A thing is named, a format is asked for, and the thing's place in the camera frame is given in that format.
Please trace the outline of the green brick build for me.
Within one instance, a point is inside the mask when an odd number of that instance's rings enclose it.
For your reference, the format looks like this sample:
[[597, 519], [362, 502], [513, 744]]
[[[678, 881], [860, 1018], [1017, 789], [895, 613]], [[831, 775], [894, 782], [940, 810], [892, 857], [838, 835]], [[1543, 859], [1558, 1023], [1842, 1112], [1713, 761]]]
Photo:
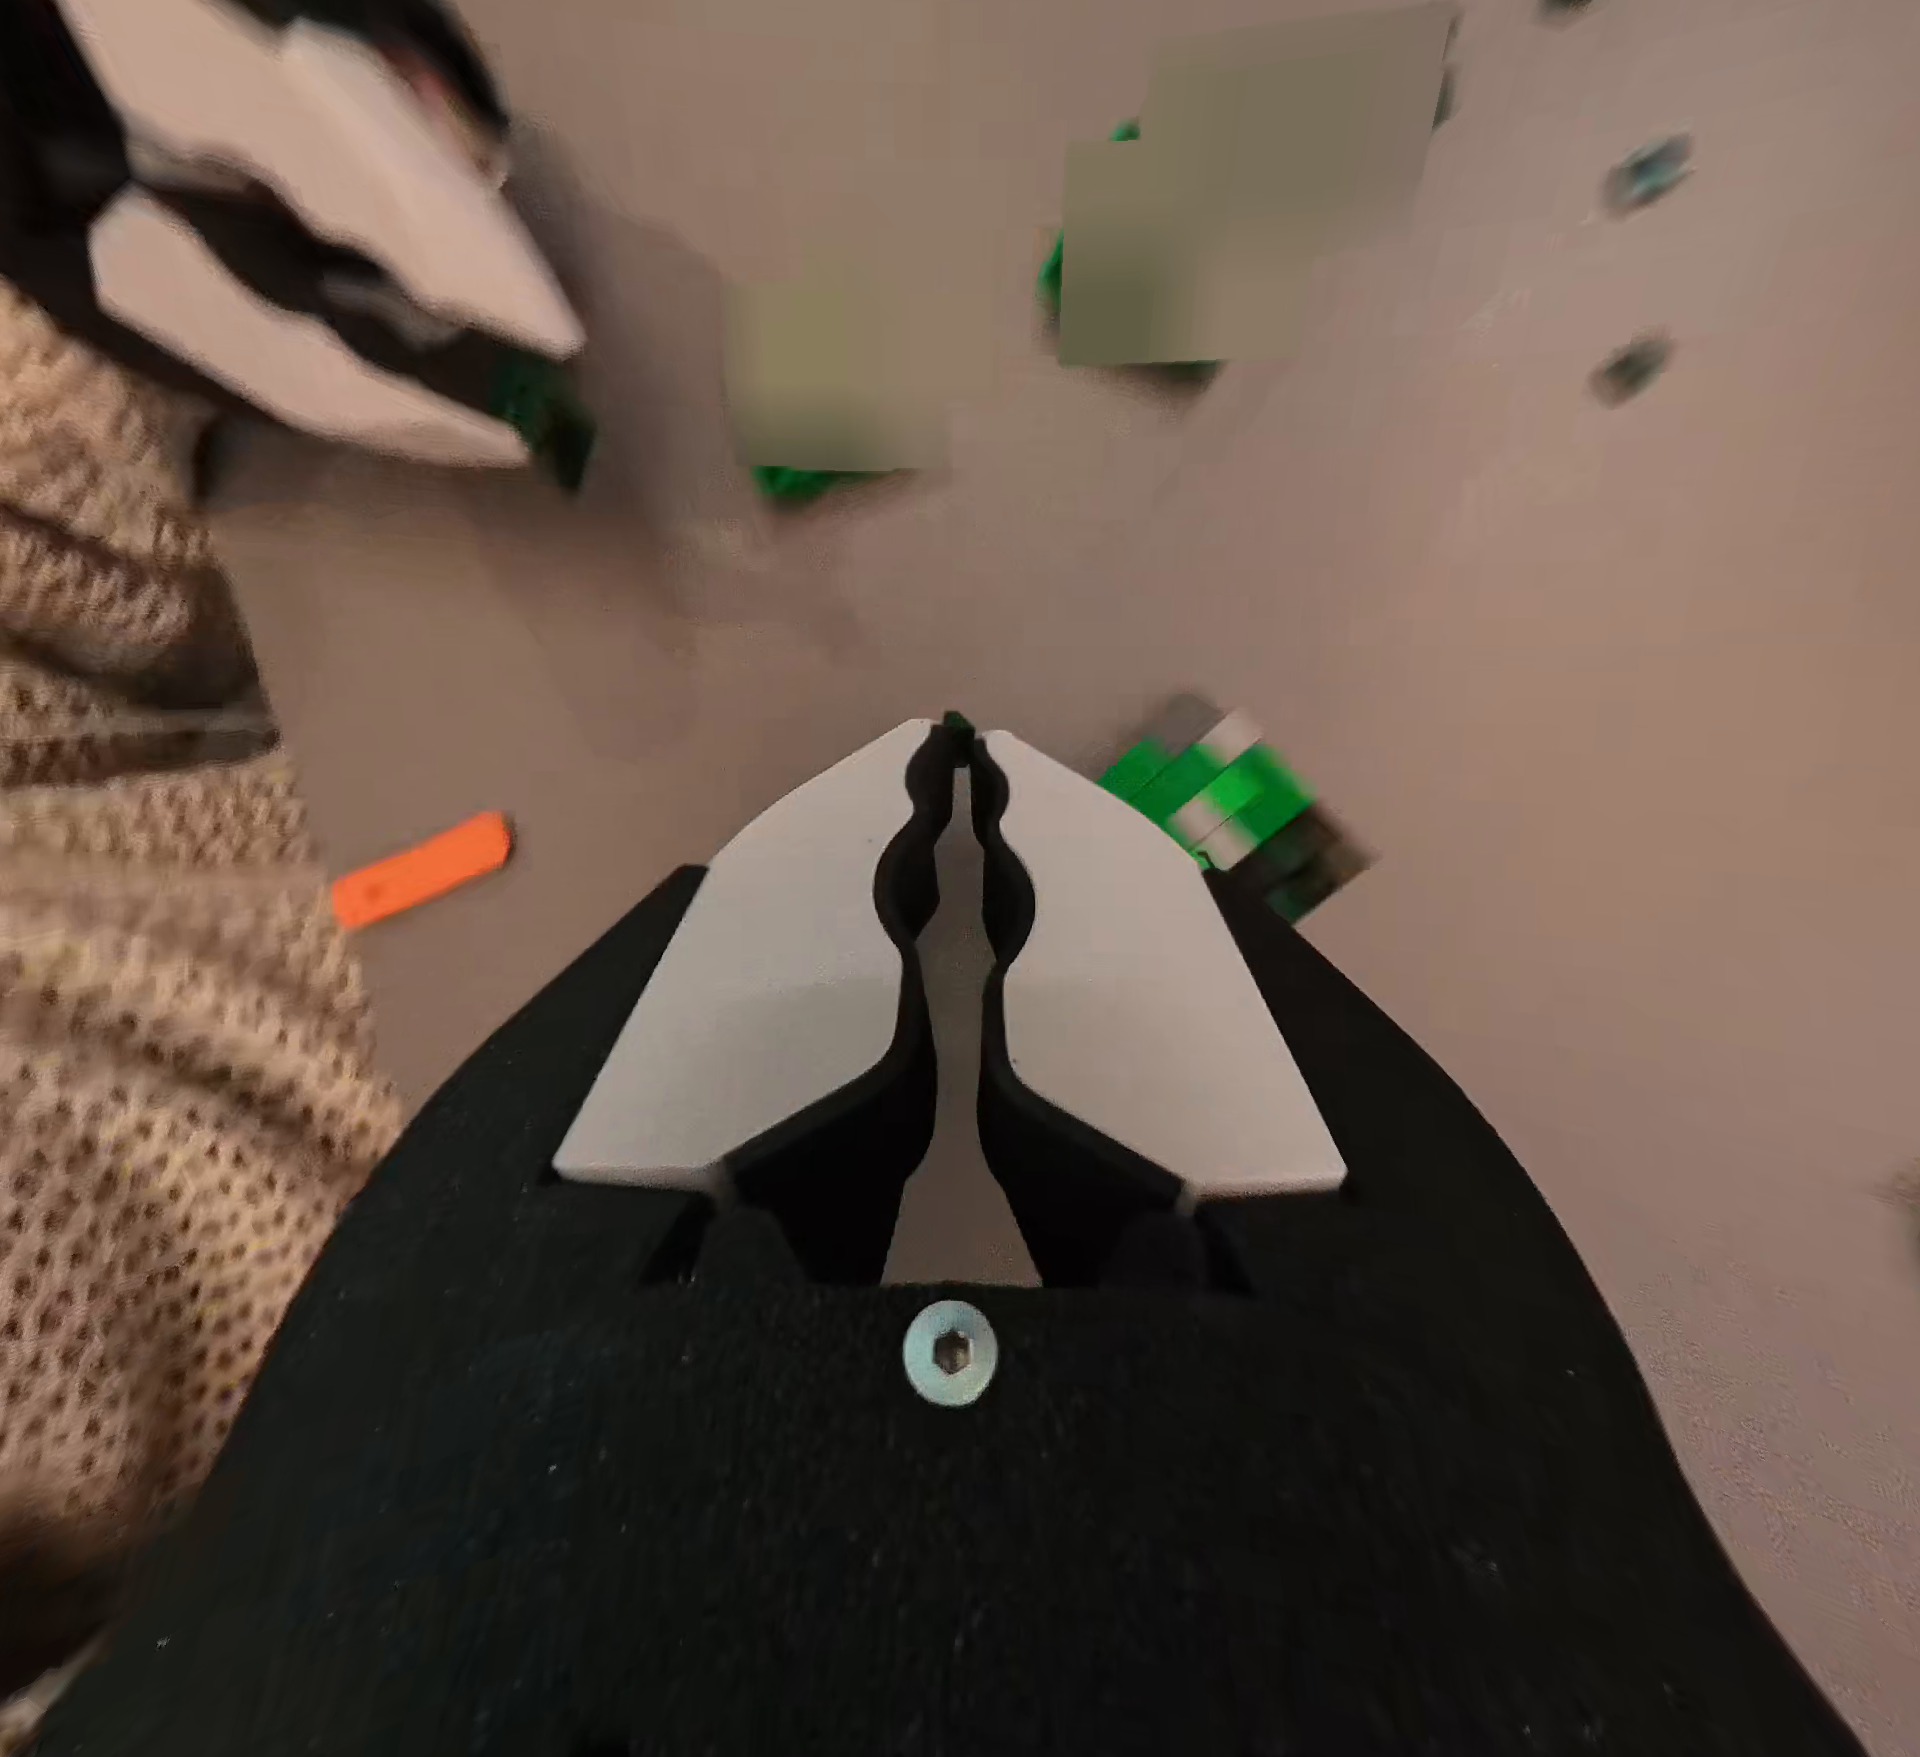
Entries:
[[1323, 269], [1408, 213], [1443, 118], [1133, 118], [1070, 149], [1037, 269], [1060, 364], [1203, 381], [1294, 355]]

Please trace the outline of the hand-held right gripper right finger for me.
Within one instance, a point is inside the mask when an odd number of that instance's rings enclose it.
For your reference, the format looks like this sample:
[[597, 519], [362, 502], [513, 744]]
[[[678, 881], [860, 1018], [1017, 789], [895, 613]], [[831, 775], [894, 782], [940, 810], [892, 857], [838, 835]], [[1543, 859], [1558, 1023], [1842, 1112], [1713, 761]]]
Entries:
[[1345, 1162], [1176, 839], [1006, 730], [996, 847], [1020, 880], [1003, 1023], [1020, 1089], [1166, 1169], [1185, 1201], [1326, 1195]]

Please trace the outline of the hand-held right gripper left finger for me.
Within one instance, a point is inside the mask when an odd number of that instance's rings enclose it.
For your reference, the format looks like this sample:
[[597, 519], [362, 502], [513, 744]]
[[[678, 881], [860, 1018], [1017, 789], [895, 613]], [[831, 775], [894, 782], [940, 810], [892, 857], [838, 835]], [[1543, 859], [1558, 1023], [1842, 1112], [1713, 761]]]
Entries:
[[940, 905], [942, 727], [912, 718], [711, 857], [557, 1148], [569, 1182], [716, 1193], [895, 1046]]

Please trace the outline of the orange brick separator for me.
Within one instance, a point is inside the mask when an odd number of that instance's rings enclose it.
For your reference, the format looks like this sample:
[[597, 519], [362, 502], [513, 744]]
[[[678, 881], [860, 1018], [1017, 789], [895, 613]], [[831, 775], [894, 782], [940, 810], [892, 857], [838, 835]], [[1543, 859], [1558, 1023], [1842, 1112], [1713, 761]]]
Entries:
[[344, 930], [368, 930], [490, 880], [506, 870], [513, 854], [510, 819], [486, 810], [337, 875], [329, 905]]

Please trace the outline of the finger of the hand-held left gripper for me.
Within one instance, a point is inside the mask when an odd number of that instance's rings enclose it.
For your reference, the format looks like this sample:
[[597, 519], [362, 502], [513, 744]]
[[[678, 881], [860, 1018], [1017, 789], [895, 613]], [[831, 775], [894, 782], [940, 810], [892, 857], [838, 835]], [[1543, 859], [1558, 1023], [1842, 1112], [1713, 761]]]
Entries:
[[237, 0], [54, 0], [134, 143], [269, 185], [427, 310], [557, 361], [586, 329], [499, 189], [363, 40]]
[[99, 306], [280, 425], [446, 467], [527, 467], [521, 434], [375, 370], [328, 325], [246, 289], [176, 210], [123, 189], [92, 230]]

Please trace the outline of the small green brick assembly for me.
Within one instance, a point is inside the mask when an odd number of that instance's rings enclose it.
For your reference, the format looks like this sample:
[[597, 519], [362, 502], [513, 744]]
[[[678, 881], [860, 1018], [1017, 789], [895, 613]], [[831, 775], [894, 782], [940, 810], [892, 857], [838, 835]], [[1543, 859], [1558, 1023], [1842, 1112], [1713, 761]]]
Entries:
[[1190, 692], [1170, 696], [1095, 785], [1296, 926], [1376, 862], [1253, 716]]

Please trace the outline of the dark green brick plate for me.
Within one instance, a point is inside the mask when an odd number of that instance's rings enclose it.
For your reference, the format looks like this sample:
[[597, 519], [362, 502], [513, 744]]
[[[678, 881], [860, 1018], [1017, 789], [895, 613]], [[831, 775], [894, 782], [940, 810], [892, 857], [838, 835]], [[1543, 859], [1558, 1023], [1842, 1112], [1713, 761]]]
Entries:
[[516, 434], [532, 461], [546, 467], [560, 488], [568, 495], [584, 491], [599, 425], [564, 365], [539, 353], [497, 351], [486, 412]]

